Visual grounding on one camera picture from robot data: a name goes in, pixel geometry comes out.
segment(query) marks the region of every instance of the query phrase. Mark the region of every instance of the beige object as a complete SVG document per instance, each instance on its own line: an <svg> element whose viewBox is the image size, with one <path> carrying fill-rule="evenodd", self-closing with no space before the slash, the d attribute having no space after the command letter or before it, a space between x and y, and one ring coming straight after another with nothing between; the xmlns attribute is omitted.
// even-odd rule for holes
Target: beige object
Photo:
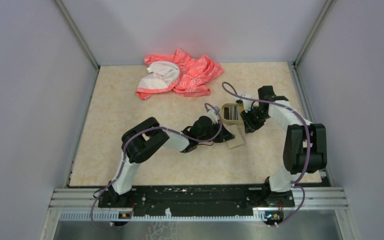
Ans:
<svg viewBox="0 0 384 240"><path fill-rule="evenodd" d="M278 96L300 105L286 62L222 63L224 73L207 86L211 95L183 97L174 92L141 100L136 87L148 74L145 65L102 66L74 162L70 186L104 186L122 157L121 137L149 117L174 130L191 126L205 114L204 103L221 107L234 103L221 84L231 83L239 94L258 97L257 89L273 85ZM263 183L283 164L286 133L273 119L258 131L246 134L246 144L227 150L224 143L200 145L189 153L160 148L141 164L134 185L250 184ZM302 182L320 182L320 174L308 174Z"/></svg>
<svg viewBox="0 0 384 240"><path fill-rule="evenodd" d="M241 136L241 133L239 132L237 125L230 125L227 126L226 129L234 135L234 139L226 141L226 145L228 149L232 149L234 147L240 146L245 144L244 139Z"/></svg>

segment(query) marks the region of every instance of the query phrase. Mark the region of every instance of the marble-patterned surface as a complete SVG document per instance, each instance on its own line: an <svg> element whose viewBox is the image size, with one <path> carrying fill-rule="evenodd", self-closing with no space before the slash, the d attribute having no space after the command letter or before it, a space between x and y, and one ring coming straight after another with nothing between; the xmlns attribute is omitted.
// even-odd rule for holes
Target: marble-patterned surface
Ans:
<svg viewBox="0 0 384 240"><path fill-rule="evenodd" d="M221 107L235 99L221 83L231 83L238 93L258 98L257 89L273 85L293 107L300 105L286 62L222 63L224 73L208 83L211 95L183 97L174 92L141 100L135 89L148 74L145 65L102 66L74 162L70 186L102 186L111 180L121 159L121 136L149 117L182 130L205 113L204 103ZM249 184L262 183L283 164L285 132L272 119L255 133L239 130L244 145L228 149L225 143L200 145L189 153L160 148L143 163L134 185ZM302 182L320 182L318 172Z"/></svg>

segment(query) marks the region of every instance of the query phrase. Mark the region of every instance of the table surface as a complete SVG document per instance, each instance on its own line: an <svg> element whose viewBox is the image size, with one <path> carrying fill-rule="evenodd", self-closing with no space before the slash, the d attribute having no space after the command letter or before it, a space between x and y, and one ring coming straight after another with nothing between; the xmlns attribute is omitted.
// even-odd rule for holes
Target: table surface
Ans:
<svg viewBox="0 0 384 240"><path fill-rule="evenodd" d="M174 130L191 126L205 114L204 103L222 107L234 103L221 84L231 83L239 94L258 98L257 89L273 85L278 96L300 105L286 62L222 63L224 73L207 86L211 95L183 97L174 92L155 94L141 100L135 90L148 74L145 65L102 66L74 161L70 186L103 186L115 174L122 157L121 137L143 120L155 117ZM258 131L244 132L244 145L228 149L225 143L200 145L189 153L160 148L141 164L134 185L199 185L262 183L283 164L286 133L273 119ZM303 183L321 182L319 172L306 174Z"/></svg>

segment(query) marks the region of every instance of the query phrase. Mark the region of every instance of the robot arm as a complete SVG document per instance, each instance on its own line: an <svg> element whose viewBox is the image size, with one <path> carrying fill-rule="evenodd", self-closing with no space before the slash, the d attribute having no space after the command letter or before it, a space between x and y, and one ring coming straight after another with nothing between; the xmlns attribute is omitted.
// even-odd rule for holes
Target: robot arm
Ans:
<svg viewBox="0 0 384 240"><path fill-rule="evenodd" d="M269 185L269 191L275 193L284 193L291 189L293 184L291 181L296 180L299 174L304 170L306 160L307 146L303 146L306 141L303 123L291 111L292 107L288 99L284 96L276 96L272 86L263 86L258 89L258 98L260 100L270 101L285 107L259 103L258 106L252 101L238 100L243 104L244 111L240 113L244 125L245 133L253 133L261 128L265 121L269 118L276 120L286 131L286 140L283 149L283 163L280 170L266 179ZM141 163L149 159L160 147L170 147L182 153L193 151L198 146L197 140L207 140L216 135L219 130L215 110L209 110L205 115L199 117L192 126L186 127L182 131L182 135L173 133L167 129L156 129L145 133L149 139L145 140L143 136L133 139L126 148L127 159L123 166L123 161L118 166L118 171L123 166L123 171L119 177L114 177L114 183L109 188L111 195L116 198L131 190L132 183L136 172ZM305 120L310 131L310 159L306 169L306 173L314 173L323 169L327 164L326 156L326 129L322 124L314 124ZM126 132L122 137L122 148L126 142L135 134L152 128L160 127L158 121L150 117L136 127ZM213 141L215 143L223 143L235 136L222 126L221 132Z"/></svg>
<svg viewBox="0 0 384 240"><path fill-rule="evenodd" d="M293 186L292 181L298 179L304 170L307 147L310 147L310 158L306 173L314 173L324 169L327 164L326 153L326 128L322 124L314 124L304 119L310 132L310 146L307 146L305 128L303 122L293 113L296 109L284 96L276 96L272 86L263 86L258 89L260 100L270 101L275 104L259 103L258 106L249 100L239 100L243 103L244 111L241 117L244 121L245 132L252 133L261 128L269 118L276 120L286 132L286 140L283 149L283 166L266 179L271 192L287 192Z"/></svg>
<svg viewBox="0 0 384 240"><path fill-rule="evenodd" d="M127 141L135 134L152 127L161 127L154 117L150 117L130 129L121 138L123 142L121 148L123 149ZM132 189L132 183L139 166L148 160L160 147L173 148L182 153L189 153L197 148L199 141L211 139L219 129L220 123L217 113L211 109L205 115L199 117L192 126L187 126L182 131L182 135L163 128L146 132L145 135L149 139L145 139L143 136L133 139L126 148L127 158L125 162L122 159L118 165L117 173L120 171L120 168L123 168L121 175L117 177L116 173L116 176L112 179L116 181L109 188L114 200L116 200L117 196L123 195ZM223 143L234 138L235 136L222 126L220 133L212 141L214 143Z"/></svg>

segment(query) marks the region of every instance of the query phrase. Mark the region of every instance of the metal frame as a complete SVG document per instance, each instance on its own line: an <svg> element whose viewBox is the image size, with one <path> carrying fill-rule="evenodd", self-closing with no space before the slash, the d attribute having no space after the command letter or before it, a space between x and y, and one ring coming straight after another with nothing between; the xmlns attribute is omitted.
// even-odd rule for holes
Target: metal frame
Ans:
<svg viewBox="0 0 384 240"><path fill-rule="evenodd" d="M55 6L61 13L67 27L70 29L74 38L76 39L79 47L82 49L86 58L90 61L93 67L96 69L95 80L90 92L90 99L88 101L87 107L84 111L84 118L81 125L81 129L78 132L78 141L75 146L75 149L72 151L72 161L77 154L79 147L80 139L82 136L83 128L86 122L86 117L88 114L89 106L91 103L93 91L95 84L98 78L100 66L97 63L92 51L88 47L86 41L84 40L81 32L77 28L75 22L71 18L67 8L65 7L63 0L52 0L55 3ZM314 39L317 36L318 31L320 30L327 13L332 9L332 6L336 0L326 0L319 16L317 17L316 22L314 23L307 39L304 42L297 58L293 62L288 62L290 69L291 77L294 83L295 90L298 94L298 99L300 101L301 109L304 116L310 121L314 122L314 116L310 107L309 99L305 91L304 81L301 78L299 72L299 66L305 57L309 47L313 43ZM70 182L70 176L72 173L72 167L74 164L71 164L69 174L67 176L66 185L68 186ZM326 168L326 172L321 171L320 175L323 177L330 176L329 168ZM345 196L344 189L342 187L333 187L332 180L328 177L330 185L332 187L305 187L305 201L304 205L301 208L302 210L309 211L322 211L322 210L334 210L336 214L336 219L338 223L338 228L341 232L342 238L344 240L348 239L360 239L358 236L358 231L354 225L354 220L351 216L349 209L348 201ZM91 188L58 188L55 189L49 203L48 211L46 214L45 222L43 224L42 232L40 239L42 240L51 240L54 238L57 225L59 221L89 221L90 208L93 204L94 198L93 193L97 190L95 187ZM292 190L295 205L298 206L302 200L302 192L299 189ZM295 207L285 207L285 210L294 210ZM166 212L166 216L158 217L133 217L130 221L261 221L261 213L264 211L277 210L277 208L272 207L255 207L254 216L246 217L173 217L170 213ZM120 212L130 212L131 208L99 208L95 207L94 210L94 219L95 221L122 221L117 218L118 213Z"/></svg>
<svg viewBox="0 0 384 240"><path fill-rule="evenodd" d="M101 66L97 63L91 49L89 48L88 44L86 43L79 29L77 28L76 23L70 16L70 13L67 10L66 6L64 5L63 1L52 0L52 2L55 4L56 8L59 10L59 13L61 14L67 27L70 29L71 33L73 34L73 37L77 41L78 46L81 48L86 58L90 61L90 63L93 65L93 67L96 70L99 70Z"/></svg>

